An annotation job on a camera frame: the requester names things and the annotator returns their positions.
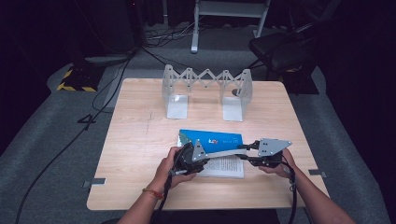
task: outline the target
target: table top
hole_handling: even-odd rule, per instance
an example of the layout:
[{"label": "table top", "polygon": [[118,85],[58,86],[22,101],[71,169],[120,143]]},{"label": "table top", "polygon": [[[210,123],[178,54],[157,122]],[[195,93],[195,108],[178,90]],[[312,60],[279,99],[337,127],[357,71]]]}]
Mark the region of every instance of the table top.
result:
[{"label": "table top", "polygon": [[[225,121],[219,87],[193,86],[187,119],[167,119],[162,79],[126,78],[110,122],[87,206],[91,210],[126,210],[154,177],[161,159],[177,144],[180,129],[241,133],[245,144],[261,138],[289,140],[299,168],[328,194],[303,130],[280,82],[254,81],[253,99],[244,121]],[[245,178],[195,177],[169,191],[164,210],[291,207],[286,178],[268,175],[244,161]],[[304,202],[298,196],[298,206]]]}]

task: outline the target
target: person's right arm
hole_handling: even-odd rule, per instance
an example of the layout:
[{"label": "person's right arm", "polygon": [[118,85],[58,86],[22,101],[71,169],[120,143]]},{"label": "person's right arm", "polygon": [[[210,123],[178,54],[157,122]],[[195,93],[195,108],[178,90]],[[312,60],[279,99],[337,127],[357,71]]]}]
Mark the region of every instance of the person's right arm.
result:
[{"label": "person's right arm", "polygon": [[[324,194],[312,181],[296,166],[294,159],[288,149],[283,150],[283,155],[293,168],[296,180],[297,190],[300,193],[306,208],[314,223],[355,223],[355,221],[340,206],[333,202]],[[259,167],[267,174],[277,174],[282,177],[289,177],[284,171],[284,165],[278,165],[272,169],[269,167]]]}]

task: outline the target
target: wristband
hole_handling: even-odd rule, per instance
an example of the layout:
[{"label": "wristband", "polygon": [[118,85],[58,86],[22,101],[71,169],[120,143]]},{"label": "wristband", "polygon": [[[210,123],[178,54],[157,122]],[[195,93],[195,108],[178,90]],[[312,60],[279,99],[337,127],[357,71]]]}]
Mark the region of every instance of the wristband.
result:
[{"label": "wristband", "polygon": [[152,190],[152,189],[142,189],[143,192],[148,192],[149,194],[151,194],[152,196],[154,196],[155,198],[157,198],[158,200],[162,200],[163,199],[163,194]]}]

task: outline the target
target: hand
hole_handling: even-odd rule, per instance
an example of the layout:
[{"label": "hand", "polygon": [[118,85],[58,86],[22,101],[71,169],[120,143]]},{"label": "hand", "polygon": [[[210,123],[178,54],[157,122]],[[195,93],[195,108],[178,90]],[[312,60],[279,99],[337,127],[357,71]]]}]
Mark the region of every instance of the hand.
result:
[{"label": "hand", "polygon": [[[296,164],[294,162],[294,158],[291,156],[291,153],[290,153],[290,151],[287,148],[283,149],[283,157],[284,158],[282,158],[282,161],[288,162],[289,165],[291,166],[291,168],[294,169]],[[289,174],[284,170],[284,169],[289,170],[289,168],[287,166],[283,165],[283,164],[279,164],[275,168],[259,166],[259,169],[264,171],[267,174],[276,174],[276,175],[279,175],[279,176],[285,177],[285,178],[289,178],[290,177]]]},{"label": "hand", "polygon": [[[163,158],[160,165],[157,168],[157,172],[151,183],[149,183],[148,188],[155,190],[159,193],[163,193],[163,188],[166,179],[168,178],[169,171],[172,169],[174,165],[174,157],[175,154],[181,150],[181,147],[171,147],[169,150],[168,156]],[[190,181],[195,177],[195,174],[190,175],[175,175],[172,178],[172,186],[171,189],[177,186],[181,182]]]}]

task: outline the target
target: person's left arm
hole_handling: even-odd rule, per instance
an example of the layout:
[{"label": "person's left arm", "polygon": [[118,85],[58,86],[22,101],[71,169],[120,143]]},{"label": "person's left arm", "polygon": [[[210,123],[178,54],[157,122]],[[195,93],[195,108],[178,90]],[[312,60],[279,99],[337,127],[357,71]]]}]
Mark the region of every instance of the person's left arm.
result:
[{"label": "person's left arm", "polygon": [[[158,194],[163,195],[164,184],[168,178],[169,171],[174,165],[174,157],[181,147],[171,147],[168,156],[163,158],[157,168],[157,172],[153,180],[148,184],[147,189],[152,190]],[[172,178],[171,189],[181,182],[192,180],[195,174],[191,175],[176,175]],[[139,198],[134,202],[131,208],[122,216],[119,224],[134,223],[134,224],[148,224],[154,211],[158,198],[150,191],[142,191]]]}]

